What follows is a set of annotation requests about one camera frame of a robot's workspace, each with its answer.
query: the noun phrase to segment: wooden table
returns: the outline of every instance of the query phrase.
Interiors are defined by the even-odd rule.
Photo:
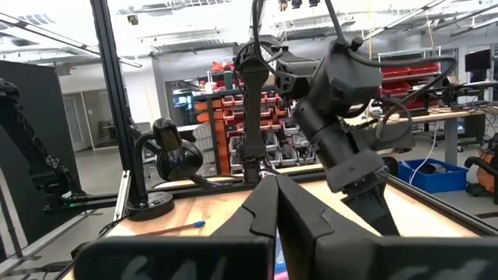
[[[451,111],[450,108],[430,108],[429,114],[426,116],[413,117],[413,124],[425,124],[435,121],[444,121],[444,161],[453,165],[457,165],[458,159],[458,126],[457,119],[459,117],[468,117],[474,115],[485,114],[483,110],[463,110]],[[345,120],[349,124],[360,124],[366,120],[360,117]],[[388,123],[395,124],[408,121],[407,118],[400,118],[398,114],[393,114]]]
[[[297,170],[316,169],[320,165],[290,167],[279,170],[288,173]],[[226,178],[213,178],[212,181],[226,180]],[[167,190],[168,187],[191,184],[189,180],[165,183],[160,186]],[[377,233],[366,224],[356,213],[344,205],[340,199],[343,194],[330,192],[325,181],[301,184],[312,195],[322,200],[334,210],[351,219],[358,225]],[[205,226],[200,229],[186,229],[168,236],[208,236],[220,227],[244,202],[251,191],[239,191],[229,194],[215,194],[197,198],[185,198],[175,201],[175,209],[157,219],[145,222],[132,222],[124,220],[114,227],[107,236],[133,236],[188,223],[205,221]],[[393,218],[403,236],[476,236],[472,231],[458,225],[449,218],[428,208],[406,194],[388,185],[384,194]],[[73,280],[70,271],[64,280]]]

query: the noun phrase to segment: blue bin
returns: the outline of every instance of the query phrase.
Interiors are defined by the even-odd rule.
[[[409,183],[410,175],[415,170],[423,159],[406,160],[410,167],[403,163],[398,163],[398,177]],[[454,166],[448,163],[441,162],[437,159],[428,159],[426,163],[436,163],[444,167],[445,173],[424,174],[417,172],[413,178],[412,185],[418,187],[430,194],[445,192],[445,191],[462,191],[467,185],[467,172],[465,168]]]

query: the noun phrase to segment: computer monitor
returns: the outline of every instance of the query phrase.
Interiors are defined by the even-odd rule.
[[[465,55],[465,71],[475,71],[491,68],[491,50],[474,51]]]

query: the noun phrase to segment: table surface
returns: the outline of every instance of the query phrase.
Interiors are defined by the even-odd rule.
[[[290,167],[279,170],[288,173],[297,170],[311,170],[320,168],[320,164],[311,166]],[[226,177],[211,178],[212,181],[227,180]],[[167,190],[168,187],[191,184],[189,180],[170,182],[160,185]],[[343,194],[333,194],[325,181],[301,184],[312,195],[322,200],[325,204],[356,222],[358,225],[378,234],[372,227],[364,222],[356,213],[344,205],[340,199]],[[209,236],[218,229],[244,202],[251,191],[239,191],[229,194],[215,194],[197,198],[185,198],[175,201],[172,212],[159,218],[146,222],[133,222],[124,220],[115,226],[107,236],[134,236],[141,233],[169,229],[175,226],[205,221],[205,226],[200,229],[185,229],[165,236]],[[472,231],[458,225],[449,218],[428,208],[421,202],[396,190],[388,185],[384,193],[393,218],[403,236],[451,236],[470,237],[476,236]],[[70,271],[64,280],[73,280]]]
[[[468,117],[472,115],[485,114],[483,110],[463,110],[463,111],[451,111],[449,107],[443,108],[429,108],[429,114],[425,116],[412,117],[414,124],[428,123],[433,121],[444,121],[447,119],[454,119],[457,117]],[[345,120],[348,124],[362,124],[367,121],[367,119],[362,119],[361,117],[355,117]],[[398,114],[392,114],[389,118],[389,124],[395,124],[399,122],[406,122],[408,118],[399,117]]]

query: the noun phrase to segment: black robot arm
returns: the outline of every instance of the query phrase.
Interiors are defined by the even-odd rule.
[[[0,125],[30,164],[30,179],[46,192],[48,206],[55,208],[73,198],[85,197],[61,160],[44,148],[21,110],[17,87],[0,79]]]

